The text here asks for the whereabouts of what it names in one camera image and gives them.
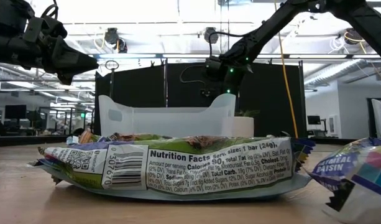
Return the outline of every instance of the qr code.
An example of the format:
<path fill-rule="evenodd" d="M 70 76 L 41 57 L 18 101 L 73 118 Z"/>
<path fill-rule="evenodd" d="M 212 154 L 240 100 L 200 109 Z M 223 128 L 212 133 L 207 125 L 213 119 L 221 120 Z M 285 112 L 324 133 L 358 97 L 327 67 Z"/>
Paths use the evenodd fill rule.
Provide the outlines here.
<path fill-rule="evenodd" d="M 66 162 L 71 165 L 73 169 L 88 170 L 90 168 L 92 154 L 93 152 L 80 152 L 72 150 L 69 153 Z"/>

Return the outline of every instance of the snack bar wrapper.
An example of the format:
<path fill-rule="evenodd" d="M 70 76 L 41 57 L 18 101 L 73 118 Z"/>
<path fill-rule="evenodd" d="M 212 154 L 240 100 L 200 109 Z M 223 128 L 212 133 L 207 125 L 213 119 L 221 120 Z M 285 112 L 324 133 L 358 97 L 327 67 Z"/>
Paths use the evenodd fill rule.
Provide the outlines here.
<path fill-rule="evenodd" d="M 97 194 L 149 200 L 266 198 L 304 187 L 314 144 L 291 138 L 168 138 L 39 148 L 36 166 Z"/>
<path fill-rule="evenodd" d="M 310 176 L 334 193 L 324 209 L 343 223 L 381 223 L 381 140 L 352 142 L 322 160 Z"/>

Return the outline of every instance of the barcode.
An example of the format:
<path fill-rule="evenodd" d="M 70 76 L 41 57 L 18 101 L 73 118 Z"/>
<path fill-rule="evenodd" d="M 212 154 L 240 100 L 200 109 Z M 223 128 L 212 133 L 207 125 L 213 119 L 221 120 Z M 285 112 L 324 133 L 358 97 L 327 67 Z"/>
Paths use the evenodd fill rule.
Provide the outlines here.
<path fill-rule="evenodd" d="M 111 184 L 115 187 L 138 187 L 142 185 L 143 152 L 118 154 Z"/>

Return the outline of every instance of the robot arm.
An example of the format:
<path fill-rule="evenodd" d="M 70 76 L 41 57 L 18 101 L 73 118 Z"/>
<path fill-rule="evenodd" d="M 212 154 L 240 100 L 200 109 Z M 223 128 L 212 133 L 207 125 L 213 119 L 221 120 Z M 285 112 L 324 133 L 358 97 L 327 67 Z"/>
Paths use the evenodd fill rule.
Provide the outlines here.
<path fill-rule="evenodd" d="M 206 77 L 224 83 L 224 88 L 238 91 L 247 66 L 264 45 L 282 30 L 298 13 L 331 12 L 338 19 L 350 23 L 381 56 L 381 14 L 365 0 L 288 0 L 256 30 L 243 35 L 229 51 L 206 61 Z"/>
<path fill-rule="evenodd" d="M 0 1 L 1 63 L 42 68 L 57 73 L 63 84 L 70 85 L 75 75 L 99 65 L 95 58 L 69 47 L 64 41 L 66 36 L 61 22 L 47 15 L 34 17 L 33 9 L 24 0 Z"/>

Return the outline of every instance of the wooden table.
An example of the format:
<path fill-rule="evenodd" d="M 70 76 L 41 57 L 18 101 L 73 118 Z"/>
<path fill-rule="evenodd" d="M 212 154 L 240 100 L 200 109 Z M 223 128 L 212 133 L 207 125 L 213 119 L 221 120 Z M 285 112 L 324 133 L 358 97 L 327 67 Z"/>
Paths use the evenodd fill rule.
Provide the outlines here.
<path fill-rule="evenodd" d="M 306 188 L 270 202 L 160 203 L 103 197 L 62 182 L 27 165 L 37 146 L 0 148 L 0 224 L 39 223 L 338 223 L 321 209 L 331 192 L 312 181 Z M 327 152 L 314 153 L 311 170 Z"/>

